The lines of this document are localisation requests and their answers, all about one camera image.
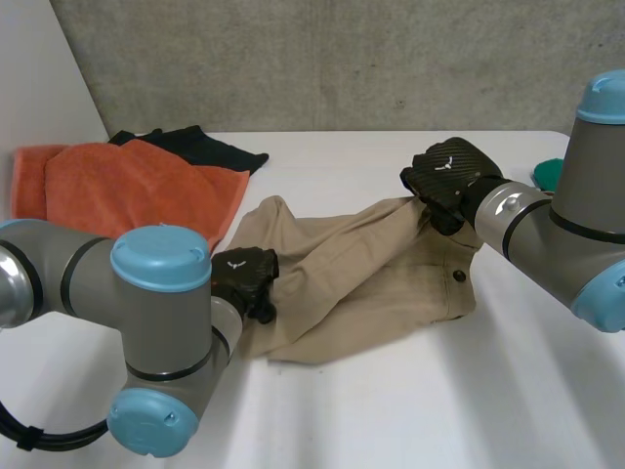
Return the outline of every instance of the black band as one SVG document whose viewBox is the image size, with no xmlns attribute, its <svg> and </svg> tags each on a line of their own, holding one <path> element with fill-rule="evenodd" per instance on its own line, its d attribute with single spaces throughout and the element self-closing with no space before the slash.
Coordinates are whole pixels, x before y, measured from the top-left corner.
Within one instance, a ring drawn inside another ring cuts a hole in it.
<svg viewBox="0 0 625 469">
<path fill-rule="evenodd" d="M 222 342 L 222 344 L 224 345 L 224 348 L 226 348 L 226 352 L 228 353 L 228 356 L 230 356 L 230 347 L 228 344 L 228 340 L 226 340 L 226 337 L 224 337 L 224 334 L 222 334 L 219 331 L 219 329 L 215 326 L 213 326 L 213 334 L 215 334 L 217 338 L 220 340 L 220 342 Z M 181 379 L 186 376 L 189 376 L 190 374 L 194 374 L 198 369 L 200 369 L 202 366 L 207 364 L 211 358 L 211 352 L 212 351 L 209 350 L 208 354 L 206 354 L 202 360 L 190 366 L 189 368 L 181 369 L 179 371 L 173 371 L 171 373 L 144 373 L 142 371 L 137 370 L 136 368 L 133 368 L 130 364 L 128 364 L 128 362 L 126 362 L 126 369 L 128 370 L 130 374 L 137 376 L 139 379 L 143 379 L 144 381 L 152 381 L 152 382 L 174 381 L 176 379 Z"/>
<path fill-rule="evenodd" d="M 82 246 L 76 249 L 76 252 L 74 252 L 73 256 L 71 256 L 71 258 L 67 262 L 67 265 L 65 266 L 65 271 L 62 273 L 61 278 L 61 302 L 62 306 L 65 308 L 65 312 L 68 313 L 70 316 L 78 318 L 76 312 L 71 307 L 71 301 L 69 301 L 69 284 L 71 282 L 71 276 L 73 276 L 74 271 L 76 270 L 76 266 L 78 265 L 78 262 L 80 261 L 82 256 L 84 256 L 89 249 L 94 247 L 99 242 L 104 241 L 105 239 L 108 238 L 94 237 L 93 239 L 85 242 Z"/>
<path fill-rule="evenodd" d="M 28 275 L 30 280 L 30 287 L 32 288 L 32 313 L 28 320 L 34 320 L 39 318 L 43 313 L 43 285 L 41 284 L 41 278 L 37 274 L 35 266 L 32 265 L 28 256 L 26 256 L 21 249 L 7 241 L 6 239 L 0 239 L 0 246 L 4 247 L 20 262 L 21 266 Z"/>
<path fill-rule="evenodd" d="M 25 451 L 32 451 L 37 443 L 39 443 L 39 439 L 41 439 L 42 435 L 43 429 L 32 426 L 28 427 L 18 441 L 18 448 Z"/>
<path fill-rule="evenodd" d="M 460 200 L 460 213 L 465 217 L 471 226 L 476 227 L 476 216 L 478 215 L 478 209 L 484 199 L 488 195 L 497 189 L 499 186 L 510 183 L 509 179 L 503 179 L 499 177 L 484 177 L 479 178 L 472 183 L 465 190 L 462 199 Z"/>
<path fill-rule="evenodd" d="M 508 256 L 508 246 L 510 245 L 510 239 L 512 239 L 512 234 L 515 232 L 515 229 L 517 228 L 519 223 L 532 211 L 534 211 L 538 207 L 547 205 L 548 203 L 551 203 L 551 198 L 544 198 L 542 200 L 536 200 L 535 202 L 530 203 L 519 214 L 519 216 L 515 218 L 510 225 L 508 225 L 508 228 L 506 229 L 506 232 L 504 234 L 504 240 L 502 241 L 502 244 L 501 244 L 501 250 L 504 253 L 504 257 L 506 259 L 510 261 L 510 257 Z"/>
<path fill-rule="evenodd" d="M 569 233 L 573 233 L 574 235 L 586 237 L 595 241 L 611 242 L 612 244 L 625 244 L 625 234 L 602 232 L 600 230 L 582 227 L 581 225 L 577 225 L 576 223 L 566 220 L 566 218 L 558 215 L 558 213 L 554 210 L 554 207 L 552 207 L 549 211 L 549 218 L 560 228 L 567 230 Z"/>
<path fill-rule="evenodd" d="M 226 355 L 230 356 L 230 344 L 228 343 L 228 340 L 226 340 L 226 337 L 224 337 L 224 334 L 222 334 L 222 331 L 219 330 L 217 327 L 213 326 L 213 334 L 215 334 L 220 342 L 224 345 L 224 348 L 226 349 Z"/>
</svg>

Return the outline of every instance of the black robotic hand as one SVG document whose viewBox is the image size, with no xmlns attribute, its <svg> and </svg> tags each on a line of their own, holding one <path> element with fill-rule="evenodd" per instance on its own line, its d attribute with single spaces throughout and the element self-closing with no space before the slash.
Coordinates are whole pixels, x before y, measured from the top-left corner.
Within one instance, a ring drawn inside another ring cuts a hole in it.
<svg viewBox="0 0 625 469">
<path fill-rule="evenodd" d="M 241 317 L 267 324 L 275 319 L 269 288 L 279 276 L 272 249 L 239 247 L 215 254 L 211 259 L 211 294 L 231 303 Z"/>
<path fill-rule="evenodd" d="M 415 155 L 412 166 L 404 168 L 400 178 L 428 205 L 435 230 L 453 235 L 465 222 L 460 205 L 467 188 L 480 178 L 502 178 L 502 174 L 479 149 L 454 137 Z"/>
</svg>

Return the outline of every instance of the green object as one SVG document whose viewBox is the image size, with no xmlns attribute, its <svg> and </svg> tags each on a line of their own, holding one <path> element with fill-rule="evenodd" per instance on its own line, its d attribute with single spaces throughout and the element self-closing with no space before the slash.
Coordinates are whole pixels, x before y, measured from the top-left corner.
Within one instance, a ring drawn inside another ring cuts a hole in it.
<svg viewBox="0 0 625 469">
<path fill-rule="evenodd" d="M 556 191 L 563 163 L 563 159 L 554 158 L 543 161 L 534 168 L 534 183 L 541 191 Z"/>
</svg>

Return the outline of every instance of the light blue end cap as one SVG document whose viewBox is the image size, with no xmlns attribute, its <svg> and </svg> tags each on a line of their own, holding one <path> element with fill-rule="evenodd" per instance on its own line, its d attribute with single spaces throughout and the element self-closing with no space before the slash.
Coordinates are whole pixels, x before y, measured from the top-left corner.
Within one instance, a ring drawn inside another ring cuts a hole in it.
<svg viewBox="0 0 625 469">
<path fill-rule="evenodd" d="M 120 237 L 110 251 L 116 274 L 146 290 L 189 291 L 211 276 L 208 243 L 183 227 L 142 227 Z"/>
<path fill-rule="evenodd" d="M 577 117 L 596 124 L 625 124 L 625 69 L 593 78 L 586 85 Z"/>
<path fill-rule="evenodd" d="M 625 261 L 590 280 L 573 302 L 571 311 L 602 332 L 625 328 Z"/>
<path fill-rule="evenodd" d="M 182 451 L 198 423 L 195 413 L 178 399 L 143 388 L 121 391 L 106 417 L 108 430 L 120 445 L 154 457 Z"/>
</svg>

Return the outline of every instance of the orange towel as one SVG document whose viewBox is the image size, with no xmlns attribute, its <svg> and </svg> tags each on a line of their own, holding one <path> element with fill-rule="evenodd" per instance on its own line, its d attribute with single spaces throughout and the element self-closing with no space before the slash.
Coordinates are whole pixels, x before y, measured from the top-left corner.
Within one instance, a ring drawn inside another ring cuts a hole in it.
<svg viewBox="0 0 625 469">
<path fill-rule="evenodd" d="M 249 173 L 191 166 L 146 142 L 19 149 L 11 193 L 14 218 L 37 218 L 119 237 L 145 225 L 180 225 L 211 249 L 224 237 Z"/>
</svg>

